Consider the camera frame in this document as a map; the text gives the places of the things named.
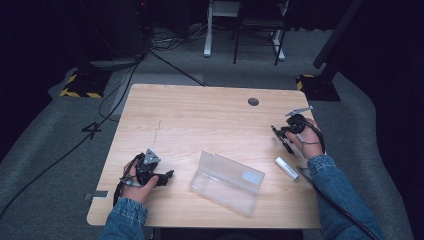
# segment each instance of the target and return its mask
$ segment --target black chair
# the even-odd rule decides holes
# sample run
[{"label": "black chair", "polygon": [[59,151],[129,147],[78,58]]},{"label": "black chair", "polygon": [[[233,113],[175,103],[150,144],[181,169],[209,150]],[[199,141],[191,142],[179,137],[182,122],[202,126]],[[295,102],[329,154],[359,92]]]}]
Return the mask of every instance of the black chair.
[{"label": "black chair", "polygon": [[233,32],[236,35],[234,61],[237,60],[237,51],[239,45],[255,45],[255,46],[272,46],[276,45],[272,39],[266,44],[240,43],[239,35],[241,31],[261,31],[273,32],[273,36],[277,30],[281,31],[281,40],[278,45],[277,57],[274,65],[277,66],[278,58],[282,49],[283,39],[285,35],[284,16],[281,11],[281,4],[277,0],[241,0],[239,12],[237,15],[237,26]]}]

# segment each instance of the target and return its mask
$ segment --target person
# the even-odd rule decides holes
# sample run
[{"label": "person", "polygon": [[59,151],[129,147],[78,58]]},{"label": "person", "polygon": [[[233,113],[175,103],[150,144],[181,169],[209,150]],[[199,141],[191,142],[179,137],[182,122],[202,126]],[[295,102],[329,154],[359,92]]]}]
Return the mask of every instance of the person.
[{"label": "person", "polygon": [[[319,130],[314,120],[306,120]],[[333,158],[323,152],[316,133],[306,126],[301,135],[302,142],[295,134],[286,132],[286,137],[308,159],[312,181],[321,193],[317,194],[317,201],[323,238],[369,239],[371,236],[372,239],[383,239],[376,218],[352,188],[346,175],[336,166]],[[135,164],[126,166],[131,167],[131,176],[135,176]],[[142,226],[147,218],[147,209],[143,204],[157,180],[157,177],[154,177],[141,188],[123,188],[121,197],[108,216],[100,239],[143,239]],[[329,199],[351,214],[366,229],[361,229],[343,215]]]}]

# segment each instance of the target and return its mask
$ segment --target clear plastic container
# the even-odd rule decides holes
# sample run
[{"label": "clear plastic container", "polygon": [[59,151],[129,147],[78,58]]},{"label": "clear plastic container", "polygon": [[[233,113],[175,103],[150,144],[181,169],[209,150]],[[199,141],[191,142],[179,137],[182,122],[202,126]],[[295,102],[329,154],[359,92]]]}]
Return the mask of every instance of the clear plastic container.
[{"label": "clear plastic container", "polygon": [[250,216],[264,177],[261,171],[203,151],[190,189]]}]

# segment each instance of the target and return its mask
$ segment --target table top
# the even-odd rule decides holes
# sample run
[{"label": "table top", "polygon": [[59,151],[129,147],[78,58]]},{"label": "table top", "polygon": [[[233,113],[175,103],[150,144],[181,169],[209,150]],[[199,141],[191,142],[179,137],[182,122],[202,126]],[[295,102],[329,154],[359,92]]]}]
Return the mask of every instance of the table top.
[{"label": "table top", "polygon": [[[259,104],[251,106],[250,98]],[[286,113],[307,106],[300,91],[134,84],[97,186],[109,197],[93,199],[88,223],[105,224],[123,167],[152,149],[162,159],[155,172],[175,173],[149,196],[146,226],[320,228],[312,186],[302,176],[292,181],[274,162],[280,156],[306,167],[297,150],[287,153],[271,125],[286,126]],[[312,118],[310,111],[303,115]],[[202,151],[265,173],[252,216],[190,190]]]}]

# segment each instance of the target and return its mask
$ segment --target blue denim jacket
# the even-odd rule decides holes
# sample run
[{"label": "blue denim jacket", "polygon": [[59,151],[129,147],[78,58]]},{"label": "blue denim jacket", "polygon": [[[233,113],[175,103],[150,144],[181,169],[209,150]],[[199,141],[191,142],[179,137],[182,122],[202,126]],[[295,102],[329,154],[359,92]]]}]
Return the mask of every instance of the blue denim jacket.
[{"label": "blue denim jacket", "polygon": [[[378,239],[383,239],[375,217],[331,157],[316,156],[308,161],[308,168],[314,184],[323,194],[361,221]],[[320,195],[317,200],[324,239],[369,239]],[[120,198],[108,216],[100,239],[143,239],[142,226],[146,218],[144,205]]]}]

